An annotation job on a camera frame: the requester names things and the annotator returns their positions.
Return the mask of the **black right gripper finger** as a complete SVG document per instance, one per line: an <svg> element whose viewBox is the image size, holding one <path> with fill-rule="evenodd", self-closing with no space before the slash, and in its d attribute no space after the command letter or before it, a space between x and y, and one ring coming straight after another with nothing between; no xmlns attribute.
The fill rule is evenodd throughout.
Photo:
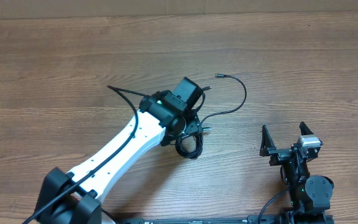
<svg viewBox="0 0 358 224"><path fill-rule="evenodd" d="M273 139L269 133L267 126L264 124L262 126L262 142L260 145L260 156L269 156L270 151L275 150L275 144Z"/></svg>
<svg viewBox="0 0 358 224"><path fill-rule="evenodd" d="M302 121L299 125L300 131L301 131L301 135L302 136L307 136L307 135L312 135L313 132L310 130L309 127L307 127L306 123L304 121Z"/></svg>

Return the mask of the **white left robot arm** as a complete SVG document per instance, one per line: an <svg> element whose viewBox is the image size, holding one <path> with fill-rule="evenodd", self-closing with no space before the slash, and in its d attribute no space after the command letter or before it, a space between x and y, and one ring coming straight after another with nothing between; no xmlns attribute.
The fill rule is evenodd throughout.
<svg viewBox="0 0 358 224"><path fill-rule="evenodd" d="M114 223L102 209L112 187L151 148L202 131L195 104L204 101L204 92L185 77L173 91L142 95L132 119L102 149L67 173L54 168L45 176L26 222Z"/></svg>

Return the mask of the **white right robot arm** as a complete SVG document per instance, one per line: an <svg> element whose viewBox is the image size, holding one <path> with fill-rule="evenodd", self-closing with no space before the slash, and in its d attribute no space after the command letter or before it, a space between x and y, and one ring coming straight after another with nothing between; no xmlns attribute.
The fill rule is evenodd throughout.
<svg viewBox="0 0 358 224"><path fill-rule="evenodd" d="M258 223L333 223L326 215L331 207L333 181L322 175L311 175L307 163L318 157L322 140L304 122L301 135L287 149L277 149L266 125L262 126L259 155L269 157L271 166L280 167L280 178L286 189L273 196L261 209ZM288 194L291 206L282 208L277 215L264 215L267 207L282 195Z"/></svg>

